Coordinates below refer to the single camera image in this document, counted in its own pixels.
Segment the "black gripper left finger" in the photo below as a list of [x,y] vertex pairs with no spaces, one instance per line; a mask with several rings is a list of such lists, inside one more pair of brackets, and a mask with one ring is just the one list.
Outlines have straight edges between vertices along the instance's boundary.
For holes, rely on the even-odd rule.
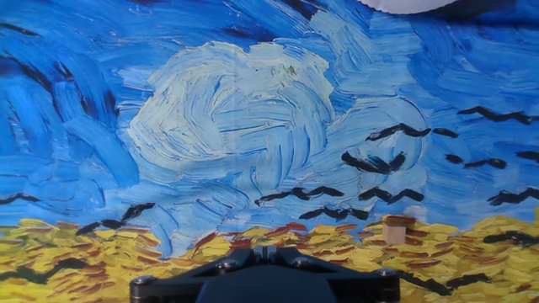
[[168,279],[143,275],[130,282],[130,303],[196,302],[203,287],[217,278],[260,265],[266,247],[240,248],[223,258]]

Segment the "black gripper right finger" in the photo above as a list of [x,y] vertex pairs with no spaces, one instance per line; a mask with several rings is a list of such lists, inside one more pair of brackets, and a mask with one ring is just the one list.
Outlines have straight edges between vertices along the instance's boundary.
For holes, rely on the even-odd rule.
[[359,272],[294,247],[265,248],[265,287],[278,302],[399,302],[400,278],[392,269]]

